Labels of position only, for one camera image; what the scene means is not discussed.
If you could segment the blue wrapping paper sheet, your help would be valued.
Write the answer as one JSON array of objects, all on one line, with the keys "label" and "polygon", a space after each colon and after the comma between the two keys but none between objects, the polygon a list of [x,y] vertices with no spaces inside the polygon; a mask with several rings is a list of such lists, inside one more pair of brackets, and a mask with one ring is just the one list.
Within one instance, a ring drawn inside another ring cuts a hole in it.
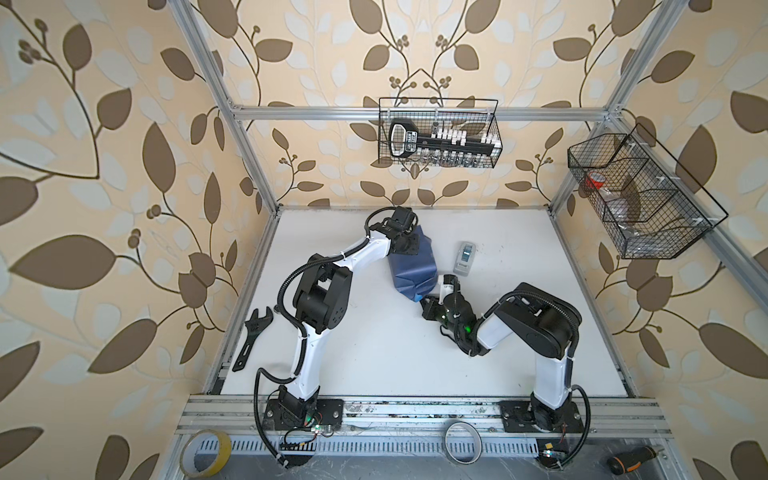
[{"label": "blue wrapping paper sheet", "polygon": [[388,263],[395,289],[413,302],[420,302],[437,285],[438,268],[431,239],[417,226],[418,251],[414,255],[392,254]]}]

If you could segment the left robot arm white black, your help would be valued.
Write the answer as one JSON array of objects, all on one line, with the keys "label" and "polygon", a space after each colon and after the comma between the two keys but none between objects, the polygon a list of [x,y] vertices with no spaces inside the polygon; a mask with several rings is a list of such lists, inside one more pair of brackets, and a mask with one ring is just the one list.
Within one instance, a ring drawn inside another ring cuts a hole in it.
[{"label": "left robot arm white black", "polygon": [[280,285],[276,310],[298,333],[292,371],[281,378],[260,368],[257,376],[278,385],[279,413],[288,427],[319,423],[322,357],[331,331],[346,314],[354,272],[392,254],[416,254],[417,226],[418,216],[409,207],[380,208],[366,218],[360,242],[332,256],[312,255]]}]

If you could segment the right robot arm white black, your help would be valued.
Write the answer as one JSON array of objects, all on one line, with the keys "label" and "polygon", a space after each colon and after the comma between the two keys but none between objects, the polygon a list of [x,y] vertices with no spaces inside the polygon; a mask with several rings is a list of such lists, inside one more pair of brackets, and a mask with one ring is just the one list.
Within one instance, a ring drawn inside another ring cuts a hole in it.
[{"label": "right robot arm white black", "polygon": [[464,354],[484,356],[514,334],[535,353],[535,385],[522,420],[541,431],[565,424],[572,398],[572,370],[582,317],[570,303],[522,282],[477,316],[460,291],[458,278],[441,279],[440,293],[420,300],[422,317]]}]

